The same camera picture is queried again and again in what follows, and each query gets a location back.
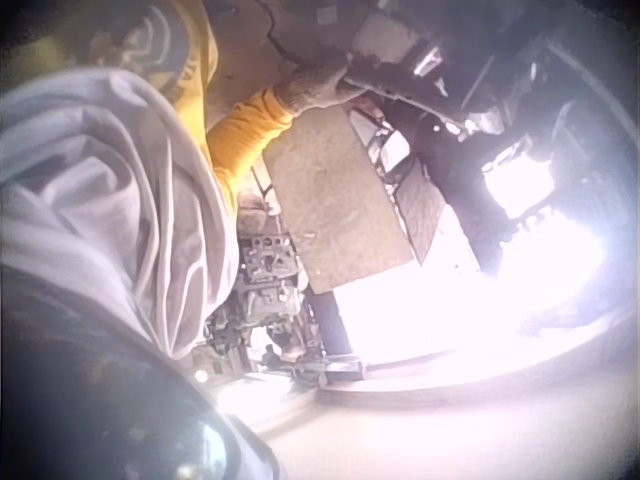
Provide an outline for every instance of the metal plate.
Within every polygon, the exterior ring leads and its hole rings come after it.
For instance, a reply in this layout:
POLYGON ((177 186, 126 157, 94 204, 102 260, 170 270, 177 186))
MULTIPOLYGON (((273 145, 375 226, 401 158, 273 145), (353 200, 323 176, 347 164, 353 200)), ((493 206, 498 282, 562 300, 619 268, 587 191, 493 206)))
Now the metal plate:
POLYGON ((314 292, 413 260, 393 204, 342 108, 306 112, 264 159, 314 292))
POLYGON ((422 265, 438 231, 446 202, 417 160, 396 190, 395 197, 416 259, 422 265))

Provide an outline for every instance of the yellow sleeve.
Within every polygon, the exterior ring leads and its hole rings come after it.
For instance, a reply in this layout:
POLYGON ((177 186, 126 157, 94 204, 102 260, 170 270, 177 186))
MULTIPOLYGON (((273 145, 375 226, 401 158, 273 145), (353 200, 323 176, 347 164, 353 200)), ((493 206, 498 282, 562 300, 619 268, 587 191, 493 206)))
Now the yellow sleeve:
POLYGON ((208 133, 211 165, 234 212, 246 174, 269 142, 291 127, 292 120, 269 88, 233 107, 208 133))

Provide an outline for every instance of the dark object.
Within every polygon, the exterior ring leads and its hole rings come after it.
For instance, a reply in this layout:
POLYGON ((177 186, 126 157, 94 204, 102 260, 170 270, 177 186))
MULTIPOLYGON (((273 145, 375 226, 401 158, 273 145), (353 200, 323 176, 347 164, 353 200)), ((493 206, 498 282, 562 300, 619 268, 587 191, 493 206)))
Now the dark object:
POLYGON ((99 305, 2 280, 4 478, 280 478, 264 443, 99 305))

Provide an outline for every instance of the gray fabric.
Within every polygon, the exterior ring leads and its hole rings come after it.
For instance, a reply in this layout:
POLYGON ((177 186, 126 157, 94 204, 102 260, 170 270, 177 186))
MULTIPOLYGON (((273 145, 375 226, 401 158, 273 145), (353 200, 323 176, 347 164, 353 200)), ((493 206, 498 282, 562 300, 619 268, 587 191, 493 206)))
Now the gray fabric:
POLYGON ((171 105, 124 70, 1 99, 2 263, 94 299, 173 358, 237 271, 235 222, 171 105))

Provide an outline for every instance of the cable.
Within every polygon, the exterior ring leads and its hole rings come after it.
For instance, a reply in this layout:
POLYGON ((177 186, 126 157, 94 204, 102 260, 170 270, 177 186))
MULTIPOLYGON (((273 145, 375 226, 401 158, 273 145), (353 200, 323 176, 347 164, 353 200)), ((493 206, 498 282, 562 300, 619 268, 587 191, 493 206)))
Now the cable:
POLYGON ((278 54, 285 60, 291 63, 295 63, 296 65, 304 65, 305 63, 307 63, 302 57, 284 48, 280 43, 280 41, 273 35, 273 31, 276 27, 276 19, 273 16, 273 12, 267 6, 267 4, 263 0, 253 0, 253 1, 269 17, 271 24, 269 25, 269 30, 267 30, 267 39, 271 42, 271 45, 276 50, 276 52, 278 52, 278 54))

